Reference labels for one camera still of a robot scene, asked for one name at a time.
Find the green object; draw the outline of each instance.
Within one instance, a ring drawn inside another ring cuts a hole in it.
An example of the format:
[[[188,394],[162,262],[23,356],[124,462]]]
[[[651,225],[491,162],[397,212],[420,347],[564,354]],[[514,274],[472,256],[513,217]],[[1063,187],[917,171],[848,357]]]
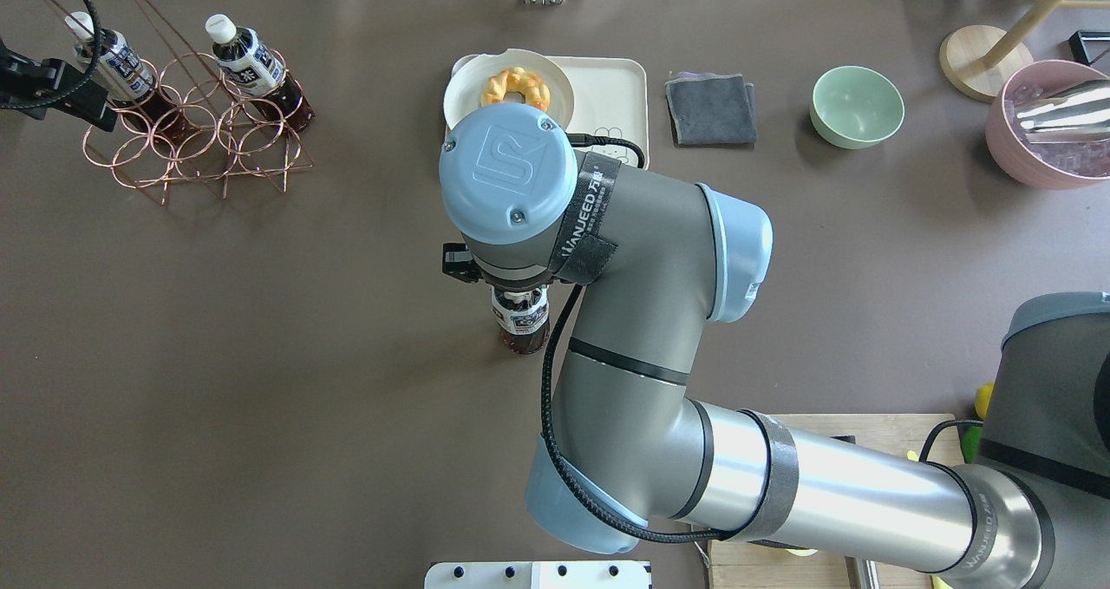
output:
[[[814,84],[809,119],[817,133],[844,150],[865,150],[891,138],[906,104],[890,80],[865,67],[830,69]]]
[[[960,450],[963,451],[963,463],[973,464],[976,455],[979,454],[979,438],[982,437],[982,427],[971,427],[963,431],[960,439]]]

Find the copper wire basket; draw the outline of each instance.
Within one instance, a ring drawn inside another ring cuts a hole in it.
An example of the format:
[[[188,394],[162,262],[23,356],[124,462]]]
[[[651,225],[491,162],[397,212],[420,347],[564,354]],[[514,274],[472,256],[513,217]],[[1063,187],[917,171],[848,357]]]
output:
[[[159,205],[167,205],[171,187],[181,183],[202,185],[215,197],[226,199],[233,177],[262,177],[285,193],[289,174],[314,163],[287,122],[307,105],[304,97],[292,112],[283,113],[265,95],[246,94],[228,82],[215,57],[191,47],[150,0],[133,1],[172,57],[161,69],[143,63],[154,77],[151,88],[174,106],[151,118],[137,104],[110,100],[124,136],[119,130],[103,133],[89,126],[81,140],[84,158],[110,171],[119,185],[138,190]],[[64,22],[67,10],[57,0],[46,2]],[[271,52],[285,63],[280,53]],[[172,140],[165,130],[171,122],[188,123]]]

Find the white bottle cap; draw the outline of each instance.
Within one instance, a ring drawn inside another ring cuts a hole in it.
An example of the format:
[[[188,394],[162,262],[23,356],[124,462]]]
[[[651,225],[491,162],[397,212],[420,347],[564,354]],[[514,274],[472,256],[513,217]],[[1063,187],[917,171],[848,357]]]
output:
[[[212,37],[212,41],[219,44],[226,44],[235,40],[239,33],[235,23],[231,22],[226,14],[212,14],[204,23],[204,29]]]
[[[65,17],[65,24],[73,31],[73,35],[82,42],[89,42],[92,35],[92,17],[88,12],[72,12]]]

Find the tabletop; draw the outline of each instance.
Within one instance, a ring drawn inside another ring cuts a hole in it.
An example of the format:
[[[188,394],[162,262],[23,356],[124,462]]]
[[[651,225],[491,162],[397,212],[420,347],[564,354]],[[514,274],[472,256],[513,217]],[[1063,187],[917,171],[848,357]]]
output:
[[[94,1],[169,60],[130,0]],[[769,214],[767,280],[744,319],[706,329],[699,400],[966,415],[1021,302],[1110,288],[1110,183],[1011,181],[987,105],[938,67],[948,32],[1009,27],[1027,0],[154,1],[193,44],[225,12],[285,55],[319,114],[315,166],[285,194],[238,181],[226,201],[190,186],[163,207],[85,162],[78,120],[0,113],[6,587],[400,588],[435,561],[592,558],[524,507],[538,356],[500,344],[486,288],[440,273],[460,237],[436,173],[442,97],[470,53],[639,62],[652,169]],[[1058,11],[1027,43],[1067,58],[1071,32],[1107,24]],[[0,0],[0,34],[69,55],[40,0]],[[810,89],[840,64],[900,89],[907,118],[882,145],[813,130]],[[674,145],[678,71],[754,83],[756,145]],[[656,587],[705,579],[692,546],[628,556]]]

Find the plastic bottle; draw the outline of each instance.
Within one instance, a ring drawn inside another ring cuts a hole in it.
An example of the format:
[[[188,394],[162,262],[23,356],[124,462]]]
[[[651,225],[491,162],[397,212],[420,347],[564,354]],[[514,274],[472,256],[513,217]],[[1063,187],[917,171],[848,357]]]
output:
[[[77,62],[84,69],[92,59],[92,17],[87,12],[72,12],[65,24],[81,42],[73,45]],[[180,143],[193,130],[178,105],[170,100],[158,79],[139,55],[128,47],[127,39],[117,31],[104,29],[104,39],[93,80],[108,90],[108,95],[119,108],[138,108],[151,124],[158,123],[155,133],[170,142]],[[124,122],[135,131],[147,126],[135,126],[133,119],[122,114]]]
[[[501,341],[517,355],[531,355],[544,347],[547,321],[547,285],[527,293],[507,293],[491,287],[493,315],[501,325]]]
[[[224,14],[212,14],[204,29],[212,37],[212,53],[220,68],[248,97],[265,99],[278,105],[278,110],[265,103],[255,106],[268,120],[285,118],[285,123],[294,131],[304,131],[315,112],[304,98],[301,87],[293,79],[270,49],[262,43],[258,32],[250,28],[236,28]]]

